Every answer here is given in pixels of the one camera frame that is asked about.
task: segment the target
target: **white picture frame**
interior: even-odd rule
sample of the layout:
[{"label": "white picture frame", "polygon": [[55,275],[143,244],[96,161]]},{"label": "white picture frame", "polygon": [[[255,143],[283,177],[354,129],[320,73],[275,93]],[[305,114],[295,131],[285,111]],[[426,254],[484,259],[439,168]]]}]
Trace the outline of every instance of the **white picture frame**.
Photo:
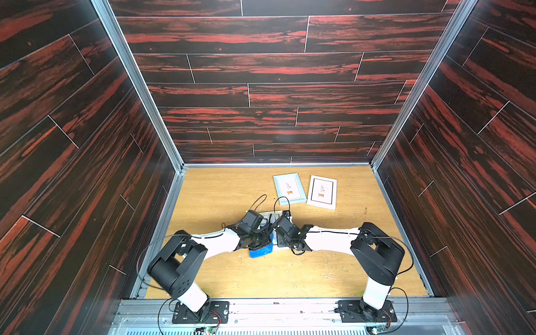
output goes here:
[{"label": "white picture frame", "polygon": [[[278,197],[287,197],[291,204],[299,204],[307,201],[307,196],[303,190],[298,173],[274,176],[273,181],[276,184]],[[287,199],[279,199],[279,204],[281,206],[287,206]]]},{"label": "white picture frame", "polygon": [[311,175],[307,204],[335,210],[337,202],[337,180]]}]

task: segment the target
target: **wooden table surface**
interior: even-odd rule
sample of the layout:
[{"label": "wooden table surface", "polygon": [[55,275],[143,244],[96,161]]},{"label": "wooden table surface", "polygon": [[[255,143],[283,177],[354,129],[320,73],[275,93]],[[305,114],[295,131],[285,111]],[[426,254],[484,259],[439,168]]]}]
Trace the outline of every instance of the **wooden table surface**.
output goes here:
[{"label": "wooden table surface", "polygon": [[[326,228],[360,227],[368,221],[389,236],[401,239],[370,167],[282,167],[282,168],[190,168],[167,235],[184,229],[190,234],[205,234],[221,229],[221,224],[240,220],[250,205],[262,194],[266,201],[258,212],[272,211],[277,199],[273,176],[298,172],[306,194],[311,175],[337,179],[335,211],[291,205],[293,222]],[[406,251],[401,270],[411,258]],[[362,296],[367,275],[355,257],[332,251],[306,252],[295,256],[289,250],[275,251],[252,259],[247,250],[220,254],[203,262],[196,283],[211,297],[346,297]],[[415,269],[401,274],[394,286],[408,296],[427,296]],[[403,296],[399,290],[392,295]],[[155,288],[146,298],[168,298]]]}]

